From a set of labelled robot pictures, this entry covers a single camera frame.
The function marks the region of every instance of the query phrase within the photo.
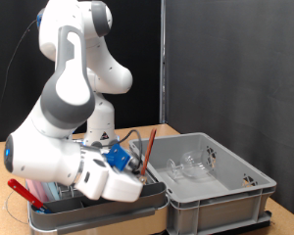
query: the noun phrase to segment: red stick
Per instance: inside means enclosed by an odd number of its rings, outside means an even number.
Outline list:
[[[19,193],[22,197],[27,199],[31,204],[36,206],[38,209],[40,209],[43,204],[35,197],[33,196],[27,189],[23,187],[22,184],[20,184],[16,179],[10,179],[8,181],[8,185],[17,193]]]
[[[156,132],[157,132],[157,129],[156,128],[153,128],[152,131],[151,131],[151,133],[150,133],[150,138],[149,138],[147,150],[146,150],[146,153],[145,153],[144,165],[143,165],[143,167],[141,168],[141,171],[140,171],[140,174],[141,175],[145,175],[147,164],[149,162],[150,152],[151,152],[151,149],[153,148],[153,144],[154,144],[154,139],[155,139],[155,136],[156,136]]]

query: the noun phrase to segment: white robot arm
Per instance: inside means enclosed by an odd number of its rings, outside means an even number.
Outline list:
[[[80,2],[79,7],[84,21],[88,78],[95,91],[95,110],[87,120],[83,143],[101,147],[117,142],[115,109],[102,93],[126,93],[132,85],[132,75],[111,56],[107,48],[104,36],[113,23],[109,8],[100,1]]]
[[[29,116],[8,137],[4,163],[10,172],[24,178],[74,184],[93,200],[102,196],[133,202],[139,197],[142,184],[132,174],[121,171],[130,162],[126,152],[120,149],[126,163],[117,162],[121,165],[117,170],[99,150],[68,138],[91,116],[95,107],[86,70],[85,38],[88,40],[90,22],[83,16],[82,5],[86,4],[75,0],[48,2],[39,29],[39,46],[46,57],[56,61],[56,69]],[[109,18],[106,9],[104,13],[101,16]],[[108,50],[99,54],[104,61],[101,66],[110,63],[107,53]]]

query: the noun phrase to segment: plastic tray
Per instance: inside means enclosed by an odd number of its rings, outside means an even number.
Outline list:
[[[144,150],[147,144],[143,139]],[[129,147],[138,153],[137,140],[129,141]],[[200,179],[172,180],[168,159],[178,163],[183,154],[199,150],[204,151],[202,163],[210,172]],[[275,181],[204,133],[156,138],[148,172],[167,186],[171,235],[212,234],[270,220],[265,205]]]
[[[38,213],[28,205],[31,235],[106,235],[116,231],[134,235],[137,229],[140,234],[152,234],[167,228],[169,200],[164,183],[145,185],[140,198],[134,203],[102,198],[91,201],[82,196],[45,205],[54,213]]]

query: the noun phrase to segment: black cable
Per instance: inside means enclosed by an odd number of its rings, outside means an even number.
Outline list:
[[[12,217],[13,219],[15,219],[16,221],[21,222],[21,223],[23,223],[23,224],[28,224],[28,223],[22,222],[22,221],[20,221],[19,219],[15,218],[15,217],[12,216],[12,214],[9,212],[8,201],[9,201],[9,198],[11,197],[11,195],[12,195],[13,193],[14,193],[14,191],[12,191],[12,193],[9,195],[9,197],[7,198],[7,201],[6,201],[7,212],[8,212],[8,214],[10,215],[10,217]]]
[[[2,101],[3,101],[3,98],[4,98],[4,93],[6,92],[6,89],[7,89],[7,84],[8,84],[8,75],[9,75],[9,69],[10,69],[10,66],[11,66],[11,63],[13,62],[16,54],[17,54],[17,51],[19,49],[19,46],[21,44],[21,42],[23,41],[23,39],[25,38],[25,36],[27,35],[27,33],[29,32],[29,29],[31,28],[31,26],[37,22],[37,20],[33,21],[32,23],[29,24],[29,26],[27,27],[26,31],[24,32],[23,36],[21,37],[13,55],[12,55],[12,58],[10,60],[10,63],[7,67],[7,71],[6,71],[6,79],[5,79],[5,82],[4,82],[4,86],[3,86],[3,92],[2,92],[2,96],[1,96],[1,99],[0,99],[0,110],[1,110],[1,105],[2,105]]]
[[[123,138],[122,140],[120,140],[119,142],[115,143],[115,144],[121,144],[121,142],[125,141],[129,135],[131,135],[132,132],[135,132],[138,136],[138,141],[139,141],[139,162],[138,162],[138,165],[137,167],[133,170],[133,171],[137,171],[139,170],[140,168],[140,165],[141,165],[141,156],[142,156],[142,151],[143,151],[143,144],[142,144],[142,141],[141,141],[141,138],[140,138],[140,134],[139,134],[139,131],[136,130],[136,129],[132,129],[128,132],[128,134],[125,136],[125,138]],[[115,144],[109,144],[109,145],[103,145],[102,147],[111,147]]]

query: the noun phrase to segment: black backdrop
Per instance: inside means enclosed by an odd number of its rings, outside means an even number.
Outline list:
[[[0,97],[6,68],[26,27],[47,0],[0,1]],[[106,42],[111,54],[133,75],[132,88],[122,95],[105,95],[116,110],[116,128],[159,122],[161,0],[106,0],[114,23]],[[54,63],[38,48],[34,25],[22,42],[10,68],[0,114],[0,141],[29,114]],[[76,132],[85,131],[83,125]]]
[[[166,16],[169,125],[274,179],[294,213],[294,0],[171,0]]]

